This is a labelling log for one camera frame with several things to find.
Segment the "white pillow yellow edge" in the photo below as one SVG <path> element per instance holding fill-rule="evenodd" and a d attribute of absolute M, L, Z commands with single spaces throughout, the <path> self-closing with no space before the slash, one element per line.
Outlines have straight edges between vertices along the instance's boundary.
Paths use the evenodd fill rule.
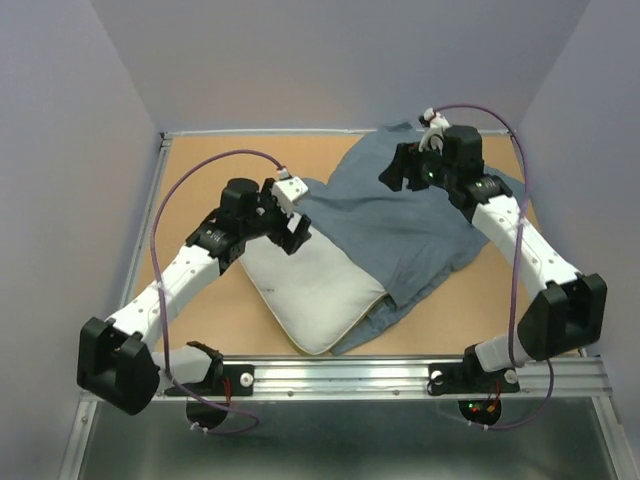
<path fill-rule="evenodd" d="M 316 229 L 292 255 L 266 238 L 252 240 L 240 262 L 290 342 L 307 355 L 329 352 L 387 295 Z"/>

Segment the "blue grey pillowcase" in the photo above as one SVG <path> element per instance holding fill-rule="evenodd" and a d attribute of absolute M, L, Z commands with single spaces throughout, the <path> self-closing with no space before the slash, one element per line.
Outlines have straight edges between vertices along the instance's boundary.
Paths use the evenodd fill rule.
<path fill-rule="evenodd" d="M 299 213 L 385 290 L 331 348 L 334 355 L 351 352 L 407 319 L 489 243 L 444 190 L 394 192 L 380 181 L 397 145 L 419 139 L 409 122 L 382 126 L 358 140 L 326 181 L 305 181 L 309 195 Z"/>

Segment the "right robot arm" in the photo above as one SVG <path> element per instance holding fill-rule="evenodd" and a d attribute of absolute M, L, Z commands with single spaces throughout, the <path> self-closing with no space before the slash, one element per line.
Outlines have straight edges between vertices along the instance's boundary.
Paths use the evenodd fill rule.
<path fill-rule="evenodd" d="M 397 145 L 380 181 L 393 191 L 443 189 L 450 203 L 511 261 L 531 303 L 506 334 L 466 348 L 459 362 L 432 378 L 433 395 L 491 392 L 505 375 L 529 361 L 545 361 L 597 342 L 601 336 L 607 285 L 564 260 L 524 217 L 512 190 L 485 169 L 478 130 L 438 127 L 427 140 Z"/>

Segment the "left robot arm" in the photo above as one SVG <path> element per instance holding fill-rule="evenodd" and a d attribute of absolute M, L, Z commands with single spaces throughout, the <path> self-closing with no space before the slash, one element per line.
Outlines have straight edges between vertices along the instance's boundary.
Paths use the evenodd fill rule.
<path fill-rule="evenodd" d="M 78 385 L 129 415 L 140 413 L 157 394 L 175 393 L 181 386 L 201 395 L 228 393 L 219 351 L 197 341 L 168 354 L 153 349 L 165 339 L 170 322 L 244 254 L 249 241 L 266 238 L 291 255 L 310 238 L 307 216 L 290 223 L 308 192 L 301 178 L 285 170 L 262 185 L 229 180 L 218 208 L 154 281 L 107 319 L 92 317 L 81 328 Z"/>

